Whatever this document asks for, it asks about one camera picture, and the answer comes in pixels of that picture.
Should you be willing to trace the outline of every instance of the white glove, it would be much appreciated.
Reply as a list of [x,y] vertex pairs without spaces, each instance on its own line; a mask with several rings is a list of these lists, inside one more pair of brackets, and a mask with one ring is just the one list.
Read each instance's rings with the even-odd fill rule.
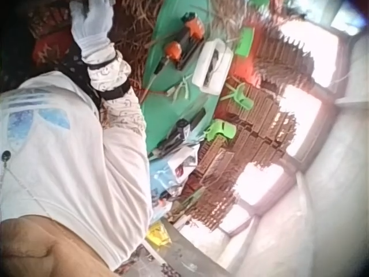
[[108,32],[112,27],[113,8],[109,0],[88,0],[89,7],[87,14],[84,13],[84,6],[81,2],[71,1],[70,14],[72,19],[71,33],[74,40],[82,51],[84,60],[105,48],[110,50],[106,59],[114,57],[115,51],[111,52],[111,42]]

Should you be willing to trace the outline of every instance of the green plastic chair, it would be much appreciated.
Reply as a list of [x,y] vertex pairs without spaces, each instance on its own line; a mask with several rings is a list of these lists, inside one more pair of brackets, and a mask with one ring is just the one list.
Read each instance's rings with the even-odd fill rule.
[[243,94],[245,83],[239,84],[236,88],[225,83],[225,86],[231,91],[230,94],[220,98],[220,101],[233,98],[233,100],[247,111],[250,111],[254,107],[254,101],[251,98],[246,97]]
[[232,139],[236,136],[237,127],[222,119],[214,119],[207,130],[204,132],[207,141],[212,141],[215,139],[217,134]]

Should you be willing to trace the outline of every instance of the white long-sleeve shirt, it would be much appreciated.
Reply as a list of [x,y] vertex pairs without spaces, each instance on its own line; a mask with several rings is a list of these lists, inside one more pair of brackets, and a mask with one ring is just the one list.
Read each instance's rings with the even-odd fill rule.
[[132,89],[107,101],[110,128],[71,79],[47,73],[0,96],[1,221],[52,218],[111,270],[129,258],[152,216],[145,122]]

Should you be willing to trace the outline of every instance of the green tabletop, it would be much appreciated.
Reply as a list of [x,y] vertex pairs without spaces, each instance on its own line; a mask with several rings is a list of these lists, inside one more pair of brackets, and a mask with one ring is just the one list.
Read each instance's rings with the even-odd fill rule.
[[[192,5],[207,9],[208,1],[165,0],[157,18],[153,39],[164,38],[180,30],[181,27],[183,27],[183,23],[180,18],[186,12],[196,12],[204,23],[208,22],[208,13],[194,8]],[[160,39],[151,47],[145,67],[144,85],[147,85],[149,82],[157,63],[163,55],[163,48],[169,41],[170,39]],[[182,76],[193,73],[196,61],[197,59],[195,56],[185,68],[184,72],[175,70],[174,66],[169,64],[162,72],[159,73],[150,90],[162,91],[169,88],[171,85],[178,83],[182,79]],[[172,129],[176,121],[180,119],[183,114],[186,114],[187,110],[190,110],[191,107],[196,105],[196,102],[199,101],[199,98],[203,95],[199,88],[191,83],[191,79],[189,79],[189,91],[189,100],[182,98],[182,95],[180,95],[174,103],[171,99],[165,96],[155,94],[148,95],[142,104],[142,110],[147,123],[146,143],[148,152],[155,148],[157,143],[159,143]],[[206,116],[200,122],[196,130],[194,130],[194,135],[201,134],[210,124],[218,98],[218,96],[209,95],[209,98],[204,104]]]

